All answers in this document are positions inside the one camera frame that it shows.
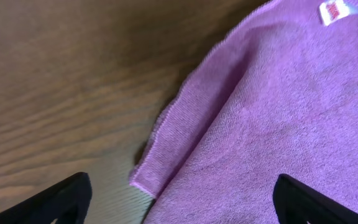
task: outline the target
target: purple fabric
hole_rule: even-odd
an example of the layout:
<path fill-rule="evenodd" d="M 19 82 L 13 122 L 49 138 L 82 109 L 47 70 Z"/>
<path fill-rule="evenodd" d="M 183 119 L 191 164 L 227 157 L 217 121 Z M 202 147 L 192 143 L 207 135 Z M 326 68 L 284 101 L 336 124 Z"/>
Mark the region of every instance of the purple fabric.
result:
<path fill-rule="evenodd" d="M 358 213 L 358 15 L 322 2 L 260 7 L 189 76 L 131 174 L 145 223 L 278 223 L 281 173 Z"/>

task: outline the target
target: red label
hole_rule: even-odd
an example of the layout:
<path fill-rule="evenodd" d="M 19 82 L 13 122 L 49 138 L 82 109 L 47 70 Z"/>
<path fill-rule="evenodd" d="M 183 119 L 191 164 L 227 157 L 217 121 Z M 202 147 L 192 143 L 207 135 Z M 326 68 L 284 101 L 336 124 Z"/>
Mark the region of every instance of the red label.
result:
<path fill-rule="evenodd" d="M 339 16 L 339 10 L 336 7 L 335 2 L 327 4 L 326 9 L 328 10 L 332 20 L 336 19 Z"/>

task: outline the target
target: microfiber cloth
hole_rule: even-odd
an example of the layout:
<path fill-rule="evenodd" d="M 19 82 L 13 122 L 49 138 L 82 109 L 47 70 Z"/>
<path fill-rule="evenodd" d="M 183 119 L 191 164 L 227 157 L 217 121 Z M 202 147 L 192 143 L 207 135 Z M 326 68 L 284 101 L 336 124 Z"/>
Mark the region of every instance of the microfiber cloth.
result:
<path fill-rule="evenodd" d="M 358 14 L 321 3 L 261 6 L 188 77 L 130 176 L 145 223 L 278 223 L 281 173 L 358 213 Z"/>

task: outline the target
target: wooden table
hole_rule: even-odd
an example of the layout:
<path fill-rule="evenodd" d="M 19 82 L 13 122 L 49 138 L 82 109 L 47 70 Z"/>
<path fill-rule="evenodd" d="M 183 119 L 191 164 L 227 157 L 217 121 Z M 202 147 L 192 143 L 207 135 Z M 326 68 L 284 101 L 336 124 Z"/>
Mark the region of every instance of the wooden table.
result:
<path fill-rule="evenodd" d="M 0 0 L 0 211 L 85 170 L 88 223 L 139 223 L 127 175 L 156 117 L 261 3 Z"/>

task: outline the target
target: folded cloth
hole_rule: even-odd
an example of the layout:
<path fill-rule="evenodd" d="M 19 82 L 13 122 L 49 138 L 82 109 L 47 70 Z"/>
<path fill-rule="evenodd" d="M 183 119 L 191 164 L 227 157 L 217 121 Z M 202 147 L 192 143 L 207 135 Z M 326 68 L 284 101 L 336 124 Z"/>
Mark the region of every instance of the folded cloth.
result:
<path fill-rule="evenodd" d="M 278 223 L 281 173 L 358 213 L 358 14 L 322 2 L 263 5 L 188 77 L 130 177 L 145 223 Z"/>

